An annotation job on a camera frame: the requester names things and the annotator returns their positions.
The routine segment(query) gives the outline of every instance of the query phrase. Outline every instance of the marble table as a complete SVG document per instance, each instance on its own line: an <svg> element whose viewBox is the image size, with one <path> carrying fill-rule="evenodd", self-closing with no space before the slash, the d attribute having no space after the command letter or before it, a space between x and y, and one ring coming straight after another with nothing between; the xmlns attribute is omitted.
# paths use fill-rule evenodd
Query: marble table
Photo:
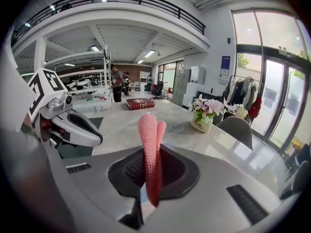
<svg viewBox="0 0 311 233"><path fill-rule="evenodd" d="M154 108L130 111L125 102L113 103L108 111L101 112L99 127L103 143L93 149L92 155L120 151L141 145L137 122L145 113L164 120L167 128L165 145L175 145L201 154L226 160L238 169L257 179L276 195L280 195L284 181L276 174L282 158L274 151L250 150L217 126L201 133L190 126L193 114L167 100L155 100Z"/></svg>

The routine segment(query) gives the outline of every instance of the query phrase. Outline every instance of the man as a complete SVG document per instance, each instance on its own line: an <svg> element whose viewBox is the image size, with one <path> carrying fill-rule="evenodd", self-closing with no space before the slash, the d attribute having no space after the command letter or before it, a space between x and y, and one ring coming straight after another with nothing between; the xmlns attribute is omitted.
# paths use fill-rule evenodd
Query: man
<svg viewBox="0 0 311 233"><path fill-rule="evenodd" d="M147 92L151 92L151 85L152 85L152 77L150 74L148 79L147 79Z"/></svg>
<svg viewBox="0 0 311 233"><path fill-rule="evenodd" d="M116 103L121 102L121 90L123 82L122 72L118 70L115 66L112 66L111 72L113 99Z"/></svg>

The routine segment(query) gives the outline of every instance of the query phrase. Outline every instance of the poster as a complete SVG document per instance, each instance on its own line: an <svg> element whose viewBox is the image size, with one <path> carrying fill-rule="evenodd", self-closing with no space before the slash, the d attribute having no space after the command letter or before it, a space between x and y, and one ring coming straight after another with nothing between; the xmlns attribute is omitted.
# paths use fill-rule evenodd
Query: poster
<svg viewBox="0 0 311 233"><path fill-rule="evenodd" d="M220 75L229 75L229 68L230 68L230 56L223 56L222 57L222 65L220 69Z"/></svg>

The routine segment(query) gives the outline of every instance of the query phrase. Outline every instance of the ceiling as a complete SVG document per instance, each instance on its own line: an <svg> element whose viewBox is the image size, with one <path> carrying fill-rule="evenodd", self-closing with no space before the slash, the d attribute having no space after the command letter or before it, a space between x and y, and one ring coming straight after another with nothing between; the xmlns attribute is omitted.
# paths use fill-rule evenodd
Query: ceiling
<svg viewBox="0 0 311 233"><path fill-rule="evenodd" d="M65 66L65 63L75 67L103 65L102 52L90 49L95 45L103 50L101 42L108 45L113 63L136 64L138 60L144 60L143 64L151 65L162 58L193 49L193 46L186 42L148 28L122 24L95 25L95 28L101 39L96 38L88 26L64 31L48 38L45 67L63 70L70 68ZM145 58L150 50L156 52ZM15 57L20 73L33 71L34 57L35 43Z"/></svg>

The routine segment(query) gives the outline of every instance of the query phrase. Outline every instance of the blue sign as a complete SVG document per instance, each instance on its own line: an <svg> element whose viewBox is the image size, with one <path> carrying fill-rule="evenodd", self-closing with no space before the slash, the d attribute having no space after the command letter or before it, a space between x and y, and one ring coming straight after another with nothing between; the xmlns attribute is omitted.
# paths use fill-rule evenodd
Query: blue sign
<svg viewBox="0 0 311 233"><path fill-rule="evenodd" d="M229 69L230 67L230 56L223 56L221 69Z"/></svg>

